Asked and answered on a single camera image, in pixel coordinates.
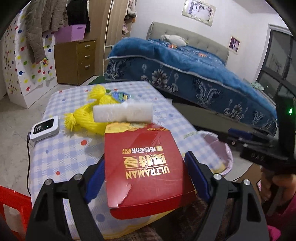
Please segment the person's right hand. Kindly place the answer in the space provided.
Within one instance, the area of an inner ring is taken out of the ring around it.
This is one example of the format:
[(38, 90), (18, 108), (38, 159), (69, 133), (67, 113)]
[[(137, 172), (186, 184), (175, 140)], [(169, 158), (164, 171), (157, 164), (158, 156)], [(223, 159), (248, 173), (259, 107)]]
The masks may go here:
[(274, 175), (272, 177), (268, 177), (267, 171), (267, 169), (261, 167), (261, 200), (263, 202), (268, 201), (272, 196), (271, 186), (276, 185), (280, 188), (283, 188), (279, 206), (291, 201), (295, 195), (296, 190), (295, 174)]

